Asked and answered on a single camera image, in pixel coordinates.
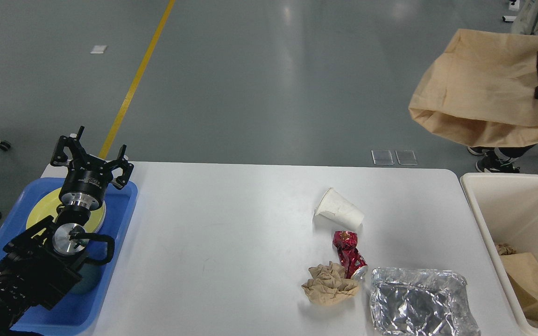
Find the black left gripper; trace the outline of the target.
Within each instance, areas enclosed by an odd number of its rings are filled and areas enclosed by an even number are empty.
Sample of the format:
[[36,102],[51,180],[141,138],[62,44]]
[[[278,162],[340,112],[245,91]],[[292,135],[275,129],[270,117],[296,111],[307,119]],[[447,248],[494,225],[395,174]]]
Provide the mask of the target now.
[[[84,126],[75,136],[60,136],[54,147],[50,165],[67,167],[68,174],[58,194],[64,205],[77,205],[95,211],[102,207],[109,183],[117,190],[124,189],[133,172],[133,164],[126,159],[126,144],[123,144],[115,159],[88,161],[88,153],[80,143]],[[113,171],[121,170],[114,178]]]

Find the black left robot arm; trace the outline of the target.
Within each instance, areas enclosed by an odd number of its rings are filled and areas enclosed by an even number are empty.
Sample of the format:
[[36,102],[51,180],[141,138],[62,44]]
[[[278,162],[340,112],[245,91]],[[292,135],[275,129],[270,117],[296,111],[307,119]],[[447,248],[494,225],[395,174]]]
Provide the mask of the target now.
[[89,154],[81,145],[84,127],[75,136],[60,136],[50,164],[68,173],[58,199],[61,211],[46,216],[9,240],[0,260],[0,336],[20,336],[13,326],[28,309],[54,308],[83,276],[85,265],[112,262],[115,239],[89,232],[84,227],[91,213],[103,205],[107,187],[128,185],[133,164],[126,158],[126,145],[118,156],[106,161]]

